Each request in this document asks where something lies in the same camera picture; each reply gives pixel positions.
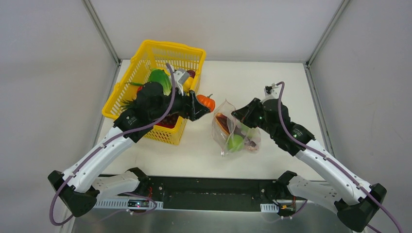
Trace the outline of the green apple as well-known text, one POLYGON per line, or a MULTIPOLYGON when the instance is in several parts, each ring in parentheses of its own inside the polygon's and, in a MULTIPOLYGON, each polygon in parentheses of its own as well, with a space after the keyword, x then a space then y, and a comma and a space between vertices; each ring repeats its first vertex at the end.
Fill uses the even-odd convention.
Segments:
POLYGON ((228 138, 227 149, 231 152, 240 151, 244 148, 244 139, 241 135, 233 134, 228 138))

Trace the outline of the small orange pumpkin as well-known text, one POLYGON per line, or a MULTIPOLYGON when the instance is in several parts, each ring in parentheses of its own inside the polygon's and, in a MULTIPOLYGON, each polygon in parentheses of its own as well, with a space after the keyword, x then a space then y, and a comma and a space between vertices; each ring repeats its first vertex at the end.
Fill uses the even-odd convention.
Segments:
POLYGON ((205 95, 197 95, 197 100, 205 107, 207 107, 211 112, 214 111, 216 102, 211 98, 212 94, 205 96, 205 95))

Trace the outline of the green leafy bok choy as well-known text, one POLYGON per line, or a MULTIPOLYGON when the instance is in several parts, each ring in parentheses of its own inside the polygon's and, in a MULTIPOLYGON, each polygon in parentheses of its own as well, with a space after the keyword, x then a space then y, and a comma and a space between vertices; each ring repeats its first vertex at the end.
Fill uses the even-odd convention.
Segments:
POLYGON ((153 69, 149 75, 148 82, 156 82, 162 85, 163 94, 168 96, 172 91, 172 83, 167 73, 162 69, 153 69))

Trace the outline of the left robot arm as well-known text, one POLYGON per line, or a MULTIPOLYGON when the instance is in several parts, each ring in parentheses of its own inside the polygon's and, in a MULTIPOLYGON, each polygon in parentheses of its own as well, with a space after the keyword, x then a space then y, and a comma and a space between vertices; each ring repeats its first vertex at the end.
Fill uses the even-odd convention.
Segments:
POLYGON ((125 110, 99 144, 63 172, 54 170, 48 175, 48 181, 56 192, 52 203, 61 199, 72 216, 80 217, 107 197, 128 192, 139 197, 145 195, 148 177, 139 168, 131 168, 105 181, 99 181, 98 177, 165 117, 177 114, 196 121, 211 112, 212 107, 208 107, 193 90, 183 94, 176 87, 166 95, 161 84, 144 84, 135 99, 126 101, 125 110))

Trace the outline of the clear zip top bag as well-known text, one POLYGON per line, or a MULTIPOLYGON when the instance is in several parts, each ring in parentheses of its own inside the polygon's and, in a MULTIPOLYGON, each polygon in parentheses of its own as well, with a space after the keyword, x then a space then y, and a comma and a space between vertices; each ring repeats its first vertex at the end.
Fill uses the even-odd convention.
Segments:
POLYGON ((211 123, 211 135, 212 135, 213 140, 221 148, 221 156, 223 156, 223 157, 228 156, 228 155, 233 154, 233 153, 238 153, 238 152, 241 152, 241 151, 246 151, 248 153, 257 153, 260 149, 260 146, 261 146, 260 130, 259 130, 259 134, 256 137, 252 138, 252 139, 249 139, 249 138, 245 137, 241 133, 242 123, 240 123, 237 119, 235 119, 233 116, 231 116, 231 112, 235 111, 235 109, 236 108, 235 108, 234 105, 232 105, 230 102, 225 100, 214 111, 214 116, 213 116, 213 120, 212 120, 212 123, 211 123), (219 126, 215 122, 214 117, 216 116, 217 113, 223 113, 224 115, 227 116, 227 118, 228 118, 227 124, 228 124, 228 127, 229 127, 230 135, 226 135, 224 132, 222 132, 222 130, 219 128, 219 126), (244 139, 244 148, 243 148, 243 150, 231 152, 227 149, 228 138, 230 136, 232 136, 233 134, 241 135, 243 137, 243 139, 244 139))

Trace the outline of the light green cabbage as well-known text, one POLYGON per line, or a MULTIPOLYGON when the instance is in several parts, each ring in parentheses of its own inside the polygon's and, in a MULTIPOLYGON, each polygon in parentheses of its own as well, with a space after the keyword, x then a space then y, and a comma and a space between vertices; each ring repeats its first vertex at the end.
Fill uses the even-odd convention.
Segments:
POLYGON ((241 125, 241 133, 242 133, 245 137, 247 137, 247 138, 249 138, 249 139, 252 139, 252 138, 256 137, 256 136, 259 134, 259 129, 257 129, 257 128, 250 128, 250 127, 242 124, 242 125, 241 125))

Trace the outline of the brown orange sweet potato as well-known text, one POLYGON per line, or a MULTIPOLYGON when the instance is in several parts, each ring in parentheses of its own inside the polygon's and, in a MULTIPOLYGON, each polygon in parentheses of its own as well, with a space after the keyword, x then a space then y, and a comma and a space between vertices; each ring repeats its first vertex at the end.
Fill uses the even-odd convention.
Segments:
POLYGON ((222 132, 224 132, 226 135, 230 135, 229 127, 227 124, 227 116, 223 113, 217 113, 214 119, 219 128, 222 130, 222 132))

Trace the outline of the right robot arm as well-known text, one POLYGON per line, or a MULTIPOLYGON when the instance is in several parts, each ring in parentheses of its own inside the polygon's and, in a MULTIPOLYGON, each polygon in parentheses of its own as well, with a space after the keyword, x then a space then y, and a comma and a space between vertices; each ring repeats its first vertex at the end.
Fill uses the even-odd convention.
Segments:
POLYGON ((362 232, 381 206, 387 190, 349 171, 302 125, 290 120, 288 108, 278 99, 253 99, 231 115, 249 128, 264 130, 279 148, 310 166, 329 186, 284 172, 275 182, 282 199, 302 197, 337 215, 349 229, 362 232))

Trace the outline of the dark purple grape bunch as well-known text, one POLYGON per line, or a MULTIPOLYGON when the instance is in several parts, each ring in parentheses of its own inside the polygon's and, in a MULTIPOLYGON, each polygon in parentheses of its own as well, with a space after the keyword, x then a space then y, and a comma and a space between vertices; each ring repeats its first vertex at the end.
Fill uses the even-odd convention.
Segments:
POLYGON ((164 119, 162 119, 159 123, 157 123, 157 126, 173 129, 179 119, 178 114, 173 114, 166 116, 164 119))

